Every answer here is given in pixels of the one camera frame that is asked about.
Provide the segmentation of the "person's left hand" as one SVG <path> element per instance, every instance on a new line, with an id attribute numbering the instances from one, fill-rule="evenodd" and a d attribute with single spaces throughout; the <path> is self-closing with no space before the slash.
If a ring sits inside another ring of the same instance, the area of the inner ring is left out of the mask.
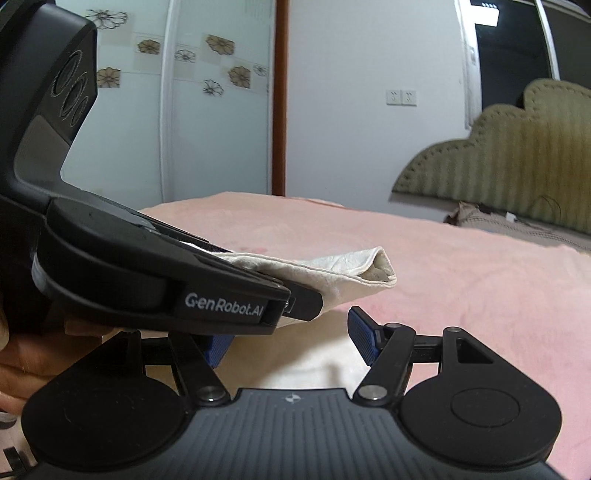
<path id="1" fill-rule="evenodd" d="M 20 415 L 34 393 L 117 332 L 69 319 L 62 331 L 11 337 L 1 349 L 1 410 Z"/>

